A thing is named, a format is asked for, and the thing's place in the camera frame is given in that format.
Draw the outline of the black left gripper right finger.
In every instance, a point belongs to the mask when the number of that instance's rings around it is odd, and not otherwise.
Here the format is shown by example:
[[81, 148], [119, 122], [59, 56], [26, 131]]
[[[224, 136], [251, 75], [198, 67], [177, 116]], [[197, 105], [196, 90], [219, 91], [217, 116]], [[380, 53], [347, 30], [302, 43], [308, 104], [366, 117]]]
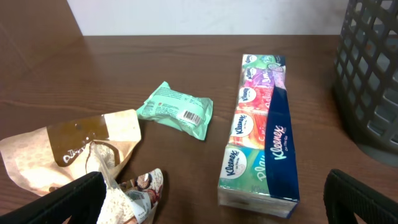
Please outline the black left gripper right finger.
[[397, 224], [397, 202], [347, 173], [332, 169], [325, 182], [323, 201], [329, 223]]

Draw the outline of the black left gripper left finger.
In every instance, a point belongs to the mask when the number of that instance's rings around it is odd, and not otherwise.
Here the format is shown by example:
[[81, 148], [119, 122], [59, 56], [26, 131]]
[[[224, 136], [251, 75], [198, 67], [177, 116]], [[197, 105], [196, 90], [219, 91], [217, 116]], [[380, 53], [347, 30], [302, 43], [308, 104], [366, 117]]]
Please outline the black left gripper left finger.
[[96, 223], [105, 197], [102, 173], [90, 172], [1, 216], [1, 224]]

